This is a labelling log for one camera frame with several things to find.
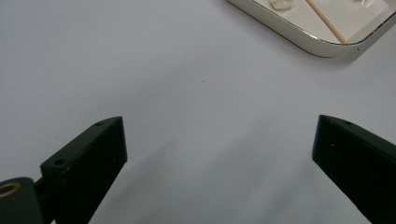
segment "metal tray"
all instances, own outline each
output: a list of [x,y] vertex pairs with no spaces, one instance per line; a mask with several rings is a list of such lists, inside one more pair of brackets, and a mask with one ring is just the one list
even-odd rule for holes
[[342,44],[305,0],[294,0],[289,10],[275,10],[269,0],[228,1],[320,57],[365,50],[396,22],[394,0],[311,0],[345,36],[347,43]]

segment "wooden stick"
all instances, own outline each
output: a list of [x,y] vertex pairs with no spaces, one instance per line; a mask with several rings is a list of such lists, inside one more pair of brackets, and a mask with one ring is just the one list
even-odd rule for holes
[[306,0],[306,2],[309,4],[309,6],[312,7],[312,9],[314,9],[314,11],[318,14],[318,16],[320,16],[320,18],[324,21],[324,23],[326,23],[326,25],[329,27],[332,33],[338,38],[338,40],[342,44],[348,44],[346,38],[343,35],[341,35],[341,33],[337,30],[337,28],[335,28],[332,22],[329,19],[327,19],[327,17],[320,10],[320,8],[318,8],[317,5],[315,5],[315,3],[312,0]]

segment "screw hole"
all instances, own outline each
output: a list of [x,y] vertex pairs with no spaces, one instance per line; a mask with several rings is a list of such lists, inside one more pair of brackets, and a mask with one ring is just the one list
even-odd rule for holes
[[64,160],[64,159],[59,159],[59,160],[57,160],[56,162],[55,162],[55,165],[62,165],[62,164],[64,164],[66,162],[66,160]]
[[21,187],[20,183],[7,183],[3,186],[0,186],[0,198],[6,197]]

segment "white backdrop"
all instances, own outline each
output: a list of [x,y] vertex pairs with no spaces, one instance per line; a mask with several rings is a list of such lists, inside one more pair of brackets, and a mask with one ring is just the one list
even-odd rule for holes
[[225,0],[0,1],[0,180],[121,115],[91,224],[369,223],[311,150],[319,114],[396,142],[394,36],[323,59]]

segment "black clamp jaw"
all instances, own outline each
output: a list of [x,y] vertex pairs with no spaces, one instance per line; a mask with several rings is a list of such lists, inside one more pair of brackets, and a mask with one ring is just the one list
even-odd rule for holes
[[87,224],[125,162],[122,117],[97,122],[44,161],[35,183],[0,183],[0,223]]
[[343,119],[320,116],[314,162],[372,223],[396,223],[396,146]]

